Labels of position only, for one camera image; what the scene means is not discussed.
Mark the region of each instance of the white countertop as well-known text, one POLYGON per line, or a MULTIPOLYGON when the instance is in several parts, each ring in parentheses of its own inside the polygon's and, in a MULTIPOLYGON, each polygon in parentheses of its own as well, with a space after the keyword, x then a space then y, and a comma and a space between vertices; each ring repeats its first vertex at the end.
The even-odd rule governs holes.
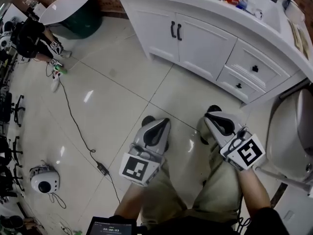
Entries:
POLYGON ((278 49, 280 49, 285 55, 287 55, 293 62, 303 71, 303 73, 313 81, 313 46, 308 33, 308 30, 304 22, 299 25, 299 27, 304 31, 306 39, 309 43, 310 54, 309 60, 301 53, 295 46, 292 31, 288 23, 288 19, 285 15, 284 9, 282 7, 282 1, 278 0, 277 3, 271 0, 249 0, 256 4, 256 7, 262 9, 264 18, 262 20, 248 14, 247 12, 236 8, 235 6, 222 2, 219 0, 170 0, 175 2, 181 2, 189 4, 195 7, 199 7, 228 19, 231 19, 242 26, 247 27, 253 32, 257 33, 278 49), (280 32, 275 30, 275 25, 273 27, 265 23, 266 16, 278 17, 280 21, 280 32))

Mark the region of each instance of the cabinet drawer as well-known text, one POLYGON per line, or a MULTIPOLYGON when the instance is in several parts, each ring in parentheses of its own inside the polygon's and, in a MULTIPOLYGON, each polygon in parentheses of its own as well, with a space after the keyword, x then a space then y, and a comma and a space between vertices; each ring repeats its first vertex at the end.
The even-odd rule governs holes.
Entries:
POLYGON ((247 79, 266 92, 275 88, 290 76, 262 52, 238 39, 226 65, 247 74, 247 79))
POLYGON ((244 103, 250 103, 265 93, 261 88, 227 66, 222 69, 217 83, 244 103))

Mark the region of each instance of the tile floor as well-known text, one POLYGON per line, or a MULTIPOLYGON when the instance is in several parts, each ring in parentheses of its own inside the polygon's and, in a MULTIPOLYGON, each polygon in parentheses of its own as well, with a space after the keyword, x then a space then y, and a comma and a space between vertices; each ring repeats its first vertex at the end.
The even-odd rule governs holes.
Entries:
MULTIPOLYGON (((89 38, 60 40, 73 51, 62 61, 69 69, 62 83, 72 113, 88 146, 97 150, 94 157, 109 169, 120 198, 130 184, 118 175, 121 158, 147 115, 171 120, 166 157, 173 185, 189 206, 209 170, 208 148, 200 142, 196 127, 210 105, 237 114, 266 144, 272 101, 244 113, 239 100, 208 81, 161 58, 148 61, 128 20, 104 18, 89 38)), ((9 138, 21 137, 24 206, 50 235, 63 234, 59 222, 85 234, 91 218, 113 215, 118 201, 111 180, 97 170, 79 136, 62 88, 50 91, 45 68, 45 63, 34 60, 19 64, 11 84, 13 100, 25 96, 22 127, 12 123, 8 132, 9 138), (60 174, 58 194, 65 210, 30 187, 29 169, 41 160, 60 174)), ((279 184, 264 176, 261 180, 273 196, 279 184)))

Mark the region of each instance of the green trash bin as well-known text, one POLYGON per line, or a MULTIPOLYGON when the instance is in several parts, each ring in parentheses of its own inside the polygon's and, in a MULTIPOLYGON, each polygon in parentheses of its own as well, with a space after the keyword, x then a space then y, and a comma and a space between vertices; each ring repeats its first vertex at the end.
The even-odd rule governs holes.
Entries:
POLYGON ((53 27, 53 32, 68 39, 92 35, 101 25, 102 17, 96 0, 56 0, 41 15, 39 22, 53 27))

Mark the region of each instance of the screen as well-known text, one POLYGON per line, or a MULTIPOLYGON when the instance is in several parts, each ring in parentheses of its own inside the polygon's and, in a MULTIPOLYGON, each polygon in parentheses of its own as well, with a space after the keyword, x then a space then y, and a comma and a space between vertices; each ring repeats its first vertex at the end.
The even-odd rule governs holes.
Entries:
POLYGON ((132 225, 131 224, 111 224, 94 222, 90 235, 131 235, 132 225))

